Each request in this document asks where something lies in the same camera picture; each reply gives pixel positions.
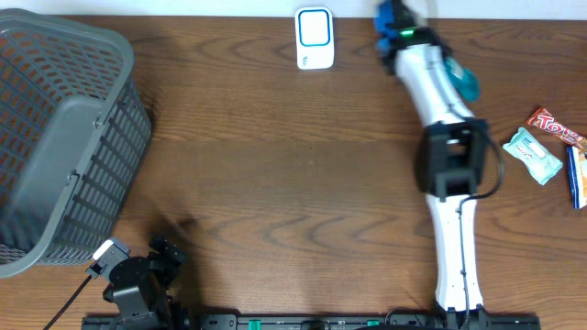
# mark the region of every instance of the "green light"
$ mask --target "green light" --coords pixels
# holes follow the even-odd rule
[[[260,330],[260,320],[250,320],[249,330]]]
[[[414,28],[401,30],[400,35],[402,36],[402,38],[411,38],[414,36],[414,30],[415,30]]]

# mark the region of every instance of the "blue package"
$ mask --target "blue package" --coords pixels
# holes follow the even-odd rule
[[[575,147],[567,148],[569,156],[569,182],[572,194],[572,207],[580,209],[587,204],[587,158],[585,153]]]
[[[562,168],[562,162],[552,156],[523,127],[518,128],[510,143],[504,144],[504,149],[512,156],[522,160],[532,177],[542,185],[554,177]]]

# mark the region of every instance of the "teal part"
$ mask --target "teal part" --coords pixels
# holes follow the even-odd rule
[[[447,69],[447,76],[450,83],[455,87],[460,96],[467,102],[477,101],[479,94],[479,82],[473,72],[467,68],[463,68],[452,57],[444,60],[445,68]]]
[[[250,320],[249,321],[249,330],[260,330],[260,321],[259,320]]]
[[[557,175],[562,168],[562,161],[554,157],[525,128],[520,127],[504,149],[512,156],[524,162],[530,175],[541,185]]]

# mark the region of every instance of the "white device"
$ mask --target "white device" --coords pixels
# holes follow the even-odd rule
[[[332,13],[325,7],[307,7],[295,13],[297,66],[326,69],[334,63]]]
[[[395,60],[395,73],[407,87],[414,100],[415,108],[422,126],[435,123],[454,124],[462,122],[462,117],[472,117],[471,111],[461,101],[447,76],[439,46],[429,43],[409,46],[398,51]],[[436,298],[438,304],[447,311],[454,308],[460,312],[466,309],[463,270],[460,246],[460,220],[456,212],[460,202],[469,195],[440,198],[426,195],[426,202],[434,222],[436,238],[438,280]],[[474,310],[483,305],[483,298],[477,281],[475,263],[474,215],[476,201],[468,201],[462,208],[462,238],[469,308]]]
[[[104,255],[104,253],[113,245],[120,248],[126,254],[128,254],[130,252],[128,247],[126,247],[124,244],[122,244],[122,242],[120,242],[118,239],[116,239],[114,237],[110,237],[104,243],[102,243],[102,245],[94,252],[94,254],[92,255],[92,259],[94,259],[94,260],[100,259]]]

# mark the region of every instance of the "gray plastic basket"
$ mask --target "gray plastic basket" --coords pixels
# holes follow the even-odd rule
[[[0,278],[81,264],[108,238],[150,140],[115,32],[0,10]]]

